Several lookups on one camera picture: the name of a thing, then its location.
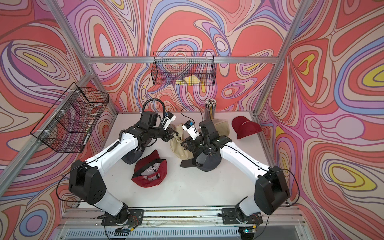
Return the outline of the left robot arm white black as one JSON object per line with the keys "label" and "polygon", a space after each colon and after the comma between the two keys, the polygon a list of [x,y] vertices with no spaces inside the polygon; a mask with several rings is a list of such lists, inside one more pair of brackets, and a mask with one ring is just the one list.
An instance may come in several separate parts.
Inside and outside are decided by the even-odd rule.
{"label": "left robot arm white black", "polygon": [[104,211],[102,218],[109,219],[115,225],[125,225],[131,215],[128,206],[108,192],[103,177],[119,160],[127,164],[135,163],[152,139],[168,142],[177,135],[170,128],[176,119],[174,114],[164,113],[159,125],[158,117],[155,112],[142,112],[140,120],[122,130],[118,139],[107,148],[84,162],[77,160],[71,165],[69,191]]}

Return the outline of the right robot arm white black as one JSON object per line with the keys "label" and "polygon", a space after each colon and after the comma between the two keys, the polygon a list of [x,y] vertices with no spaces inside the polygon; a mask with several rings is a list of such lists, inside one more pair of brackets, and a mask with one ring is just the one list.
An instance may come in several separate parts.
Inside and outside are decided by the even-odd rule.
{"label": "right robot arm white black", "polygon": [[216,169],[222,160],[227,160],[241,170],[255,184],[253,196],[238,202],[229,215],[222,218],[235,220],[240,224],[248,224],[259,213],[272,215],[289,197],[290,191],[283,170],[278,166],[269,167],[252,158],[241,150],[232,139],[220,135],[211,120],[200,122],[197,131],[192,121],[182,125],[189,137],[181,142],[181,146],[192,152],[189,159],[191,166],[203,172]]}

